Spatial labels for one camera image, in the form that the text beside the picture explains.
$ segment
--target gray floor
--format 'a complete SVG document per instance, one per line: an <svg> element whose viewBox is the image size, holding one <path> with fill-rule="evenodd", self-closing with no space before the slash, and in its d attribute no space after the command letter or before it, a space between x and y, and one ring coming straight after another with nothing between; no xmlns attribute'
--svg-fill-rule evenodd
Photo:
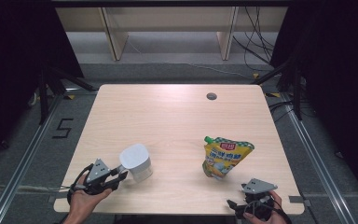
<svg viewBox="0 0 358 224"><path fill-rule="evenodd" d="M119 62L111 60L104 34L68 35L86 81L94 86L104 83L249 84L254 79L254 73L266 73L250 69L244 63L244 51L235 43L229 61L222 61L216 36L212 33L131 33L125 53ZM235 36L242 43L246 43L243 34ZM276 34L266 34L265 37L273 43ZM253 49L260 54L264 52L258 47ZM252 68L270 69L252 55L246 55L246 59ZM264 92L277 92L275 84L278 78L264 83ZM77 86L71 83L65 85L69 89L77 89ZM60 97L46 133L21 179L2 223L53 223L63 217L63 214L56 213L53 209L55 190L61 185L95 99L95 94L84 91L73 91L71 94L75 95L72 100ZM282 98L266 97L266 100L272 105L281 102ZM303 124L358 223L358 183L345 161L334 154L338 148L324 130L317 115L306 103L306 99L303 101ZM39 127L39 117L40 110L37 105L25 111L7 139L10 148L0 151L0 196L33 140ZM276 127L298 188L311 204L304 214L291 216L293 223L315 223L315 219L319 223L341 223L286 108L279 107L272 117L276 120ZM62 131L57 130L62 119L73 119L63 123L64 127L71 128L71 132L68 138L53 138L62 135ZM87 223L113 223L114 219L113 215L92 214Z"/></svg>

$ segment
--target table hole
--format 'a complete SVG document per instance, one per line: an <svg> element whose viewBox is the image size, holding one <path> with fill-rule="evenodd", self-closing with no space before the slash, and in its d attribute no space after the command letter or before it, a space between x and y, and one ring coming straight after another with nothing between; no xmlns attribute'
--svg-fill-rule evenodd
<svg viewBox="0 0 358 224"><path fill-rule="evenodd" d="M208 94L206 94L206 98L208 98L208 100L215 100L217 98L217 95L213 92L209 92Z"/></svg>

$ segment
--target wire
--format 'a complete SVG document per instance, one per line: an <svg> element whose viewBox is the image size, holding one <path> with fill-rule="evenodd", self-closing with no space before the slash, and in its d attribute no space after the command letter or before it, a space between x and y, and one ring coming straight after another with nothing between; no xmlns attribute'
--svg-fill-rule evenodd
<svg viewBox="0 0 358 224"><path fill-rule="evenodd" d="M254 71L269 72L270 70L253 68L253 67L251 67L251 66L248 64L248 62L246 61L246 52L249 51L249 48L248 48L248 47L249 47L249 42L248 42L248 44L246 45L246 47L243 46L243 48L245 49L245 52L244 52L244 54L243 54L243 60L244 60L244 62L245 62L245 64L246 64L246 66L247 66L248 68L254 70Z"/></svg>
<svg viewBox="0 0 358 224"><path fill-rule="evenodd" d="M250 69L253 69L253 70L255 70L255 71L260 71L260 70L258 70L258 69L255 69L255 68L252 68L251 66L249 66L248 62L246 61L246 51L247 51L247 49L249 49L249 44L250 44L250 41L252 40L252 37L253 37L254 33L255 33L255 28L254 28L254 30L252 31L251 37L250 37L250 38L248 37L249 41L248 41L248 43L246 44L246 47L244 47L245 53L243 54L243 60L245 61L246 66L249 67Z"/></svg>
<svg viewBox="0 0 358 224"><path fill-rule="evenodd" d="M269 63L269 61L265 60L264 58L262 58L260 55L256 54L254 51L246 48L242 43L240 43L240 41L237 40L237 38L235 38L235 36L232 36L232 38L243 48L246 49L247 51L249 51L250 53L252 53L255 57L257 57L258 59L260 59L261 61L263 61L264 63Z"/></svg>
<svg viewBox="0 0 358 224"><path fill-rule="evenodd" d="M259 39L260 39L260 41L261 41L261 45L262 45L262 46L259 46L259 45L257 45L257 46L260 47L260 48L262 48L262 49L264 50L264 52L265 52L265 54L266 54L266 57L268 58L268 61L269 61L269 60L270 60L270 57L271 57L271 53L270 53L269 51L272 50L272 49L269 49L269 48L266 46L265 43L267 43L267 44L270 45L271 47L274 47L274 46L273 46L272 44L270 44L270 43L261 35L261 26L260 26L260 19L259 19L259 16L260 16L260 7L256 7L255 9L256 9L256 21L254 22L254 20L252 19L251 15L250 15L250 13L249 13L249 11L248 11L248 8L245 7L246 14L247 14L247 16L248 16L248 18L249 18L249 20L250 20L252 26L253 26L253 31L252 31L251 37L249 37L246 33L245 33L245 35L246 35L246 37L249 39L249 41L248 41L248 46L249 46L249 43L251 43L251 42L254 43L255 45L257 45L257 44L252 40L252 38L253 38L253 36L254 36L255 33L258 35L258 37L259 37Z"/></svg>
<svg viewBox="0 0 358 224"><path fill-rule="evenodd" d="M298 185L297 185L297 189L298 189L298 192L300 193L301 198L302 198L303 201L305 202L305 201L307 200L307 198L304 196L303 192L302 192L301 189L298 187ZM315 222L315 224L319 224L318 219L316 219L316 216L315 216L315 214L313 213L312 209L310 209L309 206L306 206L306 207L307 207L307 209L310 211L310 215L312 216L313 221Z"/></svg>
<svg viewBox="0 0 358 224"><path fill-rule="evenodd" d="M274 120L274 123L278 122L281 118L283 118L285 115L289 114L290 112L292 112L293 109L290 109L289 111L285 112L283 115L281 115L278 119Z"/></svg>
<svg viewBox="0 0 358 224"><path fill-rule="evenodd" d="M4 185L0 185L0 190L3 190L5 188ZM50 188L50 187L37 187L37 186L24 186L21 185L18 187L18 192L24 192L24 193L32 193L32 192L58 192L61 189L65 189L63 187L60 188Z"/></svg>
<svg viewBox="0 0 358 224"><path fill-rule="evenodd" d="M282 105L292 105L292 104L293 104L293 101L286 101L286 102L279 102L274 105L269 105L268 107L272 107L269 111L270 111L271 115L274 115L275 110L278 109L279 107L281 107Z"/></svg>
<svg viewBox="0 0 358 224"><path fill-rule="evenodd" d="M269 210L271 210L271 211L276 212L278 215L280 215L280 216L285 220L285 222L286 222L287 224L292 224L292 220L291 220L290 217L287 216L287 214L283 211L281 205L280 205L279 203L277 203L272 197L271 197L270 199L271 199L274 203L276 203L276 204L280 207L280 209L276 209L276 208L274 208L274 207L271 207L271 206L269 206L269 205L266 205L266 204L264 204L264 203L261 203L260 201L252 201L252 202L250 202L249 204L246 205L245 211L247 210L247 208L248 208L249 206L252 206L252 208L253 208L253 213L252 213L252 215L254 216L254 215L255 215L255 209L256 209L257 207L259 207L259 206L263 206L263 207L266 207L267 209L269 209Z"/></svg>
<svg viewBox="0 0 358 224"><path fill-rule="evenodd" d="M128 42L128 43L131 45L131 47L132 47L133 49L135 49L140 55L143 55L143 53L142 53L140 50L138 50L135 46L133 46L133 44L130 42L130 40L127 40L127 42ZM151 62L151 61L148 61L148 60L145 60L145 62L148 62L148 63L163 63L163 64L166 63L166 62ZM222 71L222 70L215 69L215 68L212 68L212 67L207 67L207 66L202 66L202 65L196 65L196 64L193 64L193 63L183 63L183 64L190 65L190 66L197 67L197 68L209 69L209 70L213 70L213 71L215 71L215 72L219 72L219 73L223 73L223 74L237 75L237 76L241 76L241 77L245 77L245 78L248 78L248 79L253 80L253 78L247 77L246 75L241 74L241 73L234 73L234 72Z"/></svg>

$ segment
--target finger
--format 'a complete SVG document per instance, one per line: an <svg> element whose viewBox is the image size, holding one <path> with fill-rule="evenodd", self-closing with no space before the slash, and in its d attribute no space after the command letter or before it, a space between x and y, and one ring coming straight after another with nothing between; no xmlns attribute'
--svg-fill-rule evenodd
<svg viewBox="0 0 358 224"><path fill-rule="evenodd" d="M243 213L243 216L250 221L252 224L261 224L263 223L260 219L258 219L257 217L255 217L255 215L250 214L250 213Z"/></svg>
<svg viewBox="0 0 358 224"><path fill-rule="evenodd" d="M83 184L84 183L84 180L86 179L86 175L82 175L79 180L77 181L77 184Z"/></svg>
<svg viewBox="0 0 358 224"><path fill-rule="evenodd" d="M282 209L282 198L273 190L269 192L274 199L274 208L275 209Z"/></svg>
<svg viewBox="0 0 358 224"><path fill-rule="evenodd" d="M106 190L104 190L103 192L101 192L99 194L93 195L93 197L96 200L101 201L101 200L105 199L107 196L109 196L110 193L112 193L112 190L111 189L106 189Z"/></svg>
<svg viewBox="0 0 358 224"><path fill-rule="evenodd" d="M270 190L269 193L271 194L272 198L274 198L275 202L279 204L282 203L282 198L274 190Z"/></svg>

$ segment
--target black cable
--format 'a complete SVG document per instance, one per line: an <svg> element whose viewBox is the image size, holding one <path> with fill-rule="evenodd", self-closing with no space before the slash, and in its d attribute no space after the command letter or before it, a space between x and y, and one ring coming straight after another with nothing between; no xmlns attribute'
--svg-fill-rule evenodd
<svg viewBox="0 0 358 224"><path fill-rule="evenodd" d="M68 195L71 194L71 196L72 196L72 193L75 192L75 185L77 184L77 182L78 182L78 180L80 179L80 177L81 177L84 173L86 173L86 171L90 171L93 165L94 165L94 164L90 164L89 166L87 166L86 168L84 168L83 171L80 172L80 174L77 176L75 182L71 185L71 187L61 186L61 188L69 189L69 190L68 190ZM66 220L67 217L68 217L68 214L66 214L66 215L61 219L61 221L60 221L58 224L62 224L62 223Z"/></svg>
<svg viewBox="0 0 358 224"><path fill-rule="evenodd" d="M248 203L245 207L245 210L244 211L247 211L249 207L252 208L252 215L255 215L255 209L256 209L256 206L258 205L259 201L252 201L250 203Z"/></svg>
<svg viewBox="0 0 358 224"><path fill-rule="evenodd" d="M76 180L74 181L74 183L71 185L71 187L68 189L68 193L66 194L66 200L68 201L69 204L71 204L71 200L72 200L72 194L75 193L76 191L76 185L78 180L80 179L80 177L86 173L86 171L90 171L92 169L92 166L94 164L90 164L89 166L87 166L86 168L83 169L82 172L80 172L80 174L77 176Z"/></svg>
<svg viewBox="0 0 358 224"><path fill-rule="evenodd" d="M271 113L271 115L274 115L274 112L276 109L278 109L279 107L283 106L283 105L291 105L293 103L293 101L285 101L285 102L279 102L277 104L274 105L269 105L268 107L272 107L269 112Z"/></svg>
<svg viewBox="0 0 358 224"><path fill-rule="evenodd" d="M276 209L276 208L270 207L270 206L268 206L268 205L266 205L266 204L263 204L263 203L261 203L261 206L267 207L267 208L270 209L271 211L276 212L278 215L280 215L280 216L284 219L284 221L286 222L286 224L292 224L292 220L291 220L290 217L287 216L287 214L283 211L281 205L280 205L279 203L277 203L277 202L275 202L275 203L276 203L277 205L279 205L281 209Z"/></svg>
<svg viewBox="0 0 358 224"><path fill-rule="evenodd" d="M255 28L254 28L254 30L253 30L253 32L252 32L251 38L253 37L254 33L255 33ZM246 66L247 66L248 68L252 69L252 70L255 70L255 71L269 72L269 70L255 69L255 68L251 67L251 66L247 63L247 61L246 61L246 51L247 51L247 49L249 48L249 44L250 44L250 41L248 41L246 47L244 47L245 53L243 54L243 59L244 59L244 61L245 61Z"/></svg>
<svg viewBox="0 0 358 224"><path fill-rule="evenodd" d="M303 192L302 192L301 189L298 187L298 185L297 185L297 189L298 189L298 192L300 193L301 198L302 198L303 201L305 202L305 201L307 200L307 198L304 196ZM318 219L316 219L316 216L315 216L315 214L313 213L312 209L310 209L309 206L306 206L306 207L307 207L307 209L310 211L310 215L312 216L313 221L315 222L315 224L319 224Z"/></svg>
<svg viewBox="0 0 358 224"><path fill-rule="evenodd" d="M254 30L252 31L251 37L250 37L250 38L249 38L248 36L247 36L247 37L248 37L249 39L252 39L254 33L256 33L256 34L258 35L258 37L259 37L259 39L260 39L260 41L261 41L261 43L262 43L262 46L263 46L262 48L263 48L263 50L264 50L264 52L265 52L265 54L266 54L266 56L267 56L267 58L268 58L268 60L269 60L269 57L270 57L271 55L270 55L269 51L267 51L267 46L265 45L264 42L266 41L268 44L270 44L270 43L261 35L260 19L259 19L260 7L256 7L256 21L255 21L255 22L253 21L252 17L250 16L250 13L249 13L247 7L245 7L245 10L246 10L246 13L247 13L247 15L248 15L249 20L251 21L251 24L252 24L253 28L254 28Z"/></svg>
<svg viewBox="0 0 358 224"><path fill-rule="evenodd" d="M254 44L255 46L257 46L257 47L259 47L259 48L264 48L263 46L261 46L261 45L259 45L259 44L257 44L257 43L255 43L247 34L246 34L246 32L244 32L245 33L245 36L246 36L246 38L248 38L248 40L252 43L252 44Z"/></svg>
<svg viewBox="0 0 358 224"><path fill-rule="evenodd" d="M274 202L282 209L281 205L279 203L277 203L277 201L274 200Z"/></svg>
<svg viewBox="0 0 358 224"><path fill-rule="evenodd" d="M267 46L264 44L264 38L263 36L261 35L261 27L260 27L260 19L259 19L259 16L260 16L260 7L257 7L255 9L255 12L256 12L256 17L257 17L257 20L256 20L256 26L258 27L258 32L257 32L257 29L256 29L256 33L258 35L258 37L260 38L260 41L261 41L261 44L263 46L263 50L264 50L264 53L266 54L268 60L270 61L270 57L271 57L271 54L269 53L269 51L267 50Z"/></svg>
<svg viewBox="0 0 358 224"><path fill-rule="evenodd" d="M258 55L257 53L255 53L254 51L246 48L242 43L240 43L240 41L237 40L237 38L235 38L235 36L232 36L232 38L237 41L237 43L243 48L246 49L247 51L249 51L250 53L252 53L255 57L257 57L258 59L260 59L261 61L263 61L264 63L269 63L269 61L265 60L263 57L261 57L260 55Z"/></svg>
<svg viewBox="0 0 358 224"><path fill-rule="evenodd" d="M289 114L290 112L292 112L293 109L287 111L286 113L284 113L283 115L281 115L278 119L274 120L274 123L278 122L281 118L283 118L285 115Z"/></svg>

